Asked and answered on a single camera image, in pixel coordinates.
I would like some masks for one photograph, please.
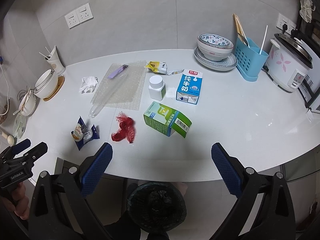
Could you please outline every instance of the blue snack package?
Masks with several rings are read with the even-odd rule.
[[[79,118],[76,128],[71,132],[71,135],[79,150],[81,150],[81,148],[91,140],[100,139],[95,126],[93,125],[91,129],[88,130],[81,117]]]

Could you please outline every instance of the white pill bottle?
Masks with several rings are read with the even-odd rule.
[[[165,95],[165,83],[161,76],[152,76],[149,79],[149,93],[150,97],[161,101]]]

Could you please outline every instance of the blue utensil holder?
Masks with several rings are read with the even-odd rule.
[[[250,48],[245,45],[239,38],[235,49],[235,56],[238,59],[237,68],[242,77],[250,82],[258,79],[258,74],[268,58],[268,54],[264,51],[260,52],[260,48],[247,38]]]

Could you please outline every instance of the bottle cap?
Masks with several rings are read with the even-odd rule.
[[[150,82],[150,87],[155,89],[160,88],[163,85],[163,79],[161,76],[152,76],[150,77],[149,82]]]

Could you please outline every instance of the white straw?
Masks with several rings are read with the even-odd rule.
[[[41,52],[39,52],[42,56],[44,56],[47,60],[49,59],[47,56],[43,55]]]
[[[48,52],[49,54],[51,54],[51,52],[47,49],[47,47],[45,47],[45,49],[47,50],[47,52]]]
[[[266,40],[267,30],[268,30],[268,25],[267,25],[267,27],[266,27],[266,32],[264,33],[264,38],[263,38],[263,42],[262,42],[262,45],[261,45],[261,49],[260,49],[259,54],[261,54],[261,52],[262,52],[263,45],[264,45],[264,41]]]

